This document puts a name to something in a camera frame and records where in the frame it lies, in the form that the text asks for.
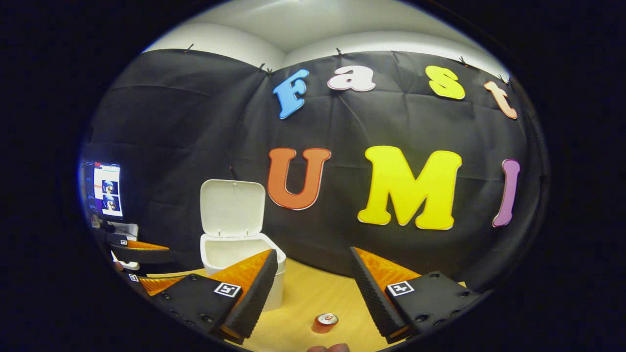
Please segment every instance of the finger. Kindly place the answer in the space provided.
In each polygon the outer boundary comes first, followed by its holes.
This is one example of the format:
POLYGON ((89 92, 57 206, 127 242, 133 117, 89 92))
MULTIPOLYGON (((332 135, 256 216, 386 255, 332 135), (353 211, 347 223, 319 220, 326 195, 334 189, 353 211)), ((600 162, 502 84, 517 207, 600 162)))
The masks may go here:
POLYGON ((350 352, 350 349, 345 343, 337 343, 328 347, 328 352, 350 352))
POLYGON ((307 349, 307 352, 329 352, 329 351, 324 346, 313 346, 313 347, 307 349))

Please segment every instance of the yellow letter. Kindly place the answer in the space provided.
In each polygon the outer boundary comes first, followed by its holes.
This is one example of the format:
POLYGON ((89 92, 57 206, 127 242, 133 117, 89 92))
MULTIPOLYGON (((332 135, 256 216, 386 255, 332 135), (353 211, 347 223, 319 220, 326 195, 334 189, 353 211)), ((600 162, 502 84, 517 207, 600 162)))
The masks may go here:
POLYGON ((428 84, 437 95, 459 100, 465 98, 465 90, 457 82, 459 78, 454 72, 439 66, 428 66, 426 74, 432 80, 428 84))
POLYGON ((387 199, 391 196, 398 224, 404 226, 426 201, 424 212, 415 220, 420 229, 448 230, 452 228, 452 201, 456 171, 461 157, 453 152, 438 150, 426 161, 417 179, 402 150, 396 147, 376 146, 365 151, 372 162, 372 185, 367 207, 359 212, 361 222, 386 225, 391 220, 387 199))

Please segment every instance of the computer monitor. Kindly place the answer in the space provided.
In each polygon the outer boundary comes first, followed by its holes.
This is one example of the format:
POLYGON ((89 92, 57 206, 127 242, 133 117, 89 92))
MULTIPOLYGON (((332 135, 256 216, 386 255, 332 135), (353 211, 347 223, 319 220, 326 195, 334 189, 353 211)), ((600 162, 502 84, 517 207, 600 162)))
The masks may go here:
POLYGON ((85 215, 91 218, 94 227, 99 227, 94 216, 102 220, 123 221, 120 170, 120 165, 115 163, 91 160, 81 162, 81 197, 85 215))

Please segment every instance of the letter m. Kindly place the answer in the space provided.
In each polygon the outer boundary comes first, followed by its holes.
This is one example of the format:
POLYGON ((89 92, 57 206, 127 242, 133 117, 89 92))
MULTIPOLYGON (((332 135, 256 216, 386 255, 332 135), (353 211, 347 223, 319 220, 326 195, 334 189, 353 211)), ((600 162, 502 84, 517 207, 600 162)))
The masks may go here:
POLYGON ((396 147, 376 146, 365 151, 372 162, 372 184, 367 207, 359 212, 359 221, 386 225, 391 220, 387 200, 391 196, 398 224, 411 221, 420 205, 426 202, 424 212, 415 220, 420 229, 448 230, 452 228, 452 202, 456 171, 461 157, 453 152, 433 152, 417 179, 396 147))

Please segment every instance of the white trash bin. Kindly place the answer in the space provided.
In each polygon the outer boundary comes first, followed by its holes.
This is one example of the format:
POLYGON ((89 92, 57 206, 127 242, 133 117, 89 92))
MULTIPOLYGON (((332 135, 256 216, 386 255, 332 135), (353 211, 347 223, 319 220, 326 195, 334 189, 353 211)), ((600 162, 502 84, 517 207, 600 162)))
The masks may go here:
POLYGON ((200 257, 209 275, 267 249, 275 249, 278 270, 263 311, 282 305, 285 253, 260 233, 265 188, 255 182, 208 180, 200 188, 200 257))

